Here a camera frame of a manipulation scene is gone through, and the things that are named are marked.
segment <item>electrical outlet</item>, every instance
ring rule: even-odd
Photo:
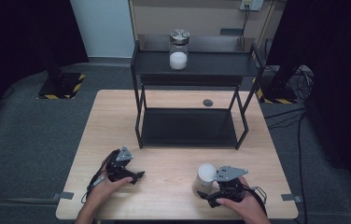
[[[253,0],[242,0],[242,3],[240,4],[240,10],[247,10],[246,6],[251,9],[252,1]]]
[[[262,8],[264,0],[242,0],[240,10],[246,11],[248,6],[250,11],[259,11]]]

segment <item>hazard stripe tape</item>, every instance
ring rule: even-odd
[[[77,85],[74,87],[73,93],[71,95],[55,95],[55,94],[48,94],[48,95],[42,95],[38,96],[38,99],[49,99],[49,100],[58,100],[58,99],[73,99],[76,95],[77,92],[80,89],[80,86],[82,85],[82,81],[85,78],[85,75],[80,75],[79,79],[77,81]]]
[[[256,89],[256,94],[258,96],[258,99],[260,100],[261,103],[265,104],[283,104],[283,105],[291,105],[291,104],[297,104],[298,102],[296,100],[288,100],[288,99],[266,99],[265,96],[263,95],[262,89],[260,88],[260,85],[258,85]]]

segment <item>black metal shelf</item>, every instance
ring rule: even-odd
[[[248,132],[246,107],[264,70],[255,45],[249,52],[190,52],[187,67],[173,70],[169,64],[168,51],[141,50],[136,41],[131,68],[138,110],[135,131],[140,148],[239,148]],[[238,91],[246,76],[257,78],[243,106]],[[141,82],[141,95],[137,77]],[[145,96],[144,87],[147,85],[233,87],[234,95],[229,108],[150,108]],[[245,127],[239,139],[231,114],[235,100]],[[144,120],[140,134],[142,113]]]
[[[144,111],[142,143],[148,147],[234,147],[228,109],[149,108]]]

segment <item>wooden table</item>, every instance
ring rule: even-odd
[[[204,99],[212,107],[229,105],[232,91],[147,91],[152,106],[196,107]],[[240,92],[242,101],[248,92]],[[240,112],[234,106],[235,128],[243,131]],[[128,185],[113,195],[98,212],[98,219],[240,219],[233,211],[220,206],[211,208],[192,190],[201,164],[210,163],[244,168],[250,186],[261,187],[268,195],[269,218],[294,218],[298,210],[290,194],[280,161],[269,134],[260,105],[255,97],[246,111],[249,133],[242,146],[234,148],[138,147],[134,132],[137,108],[133,91],[99,91],[91,109],[77,155],[64,186],[75,193],[72,200],[60,199],[56,216],[75,219],[91,177],[102,160],[113,150],[127,146],[134,159],[127,165],[132,172],[146,171],[135,185]]]

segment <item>wall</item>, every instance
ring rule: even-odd
[[[131,58],[133,26],[127,0],[71,0],[89,57]]]
[[[240,4],[241,0],[133,0],[134,32],[139,38],[168,35],[174,29],[185,29],[192,35],[223,36],[221,28],[243,27],[246,12],[239,9]],[[250,42],[273,38],[285,4],[266,0],[260,11],[251,11],[245,38]]]

